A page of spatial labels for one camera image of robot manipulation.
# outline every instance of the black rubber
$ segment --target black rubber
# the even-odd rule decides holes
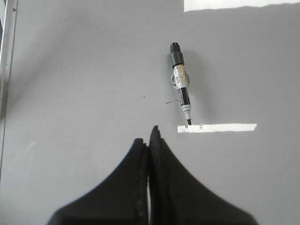
[[[48,225],[147,225],[148,155],[143,140],[135,139],[106,180],[56,211]]]
[[[173,155],[157,127],[149,148],[151,225],[257,225],[251,215],[198,182]]]
[[[173,68],[180,64],[184,65],[183,54],[180,51],[180,46],[177,42],[174,42],[171,44],[170,51],[171,51],[171,59],[172,59]]]

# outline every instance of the whiteboard marker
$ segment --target whiteboard marker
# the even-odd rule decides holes
[[[179,44],[176,42],[171,44],[170,50],[173,65],[173,75],[171,77],[171,82],[178,90],[181,108],[184,112],[188,124],[191,125],[191,103],[188,96],[189,77],[184,68],[183,54],[180,51]]]

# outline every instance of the gray surface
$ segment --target gray surface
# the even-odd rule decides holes
[[[0,224],[45,224],[156,124],[208,188],[262,225],[299,224],[299,11],[19,0]],[[173,41],[191,80],[193,123],[257,123],[254,132],[177,134],[185,121],[170,84]]]

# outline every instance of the metal frame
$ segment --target metal frame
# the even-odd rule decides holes
[[[8,87],[10,81],[13,47],[15,39],[15,21],[17,4],[18,0],[7,0],[6,2],[0,53],[0,181],[6,121],[6,106],[8,100]]]

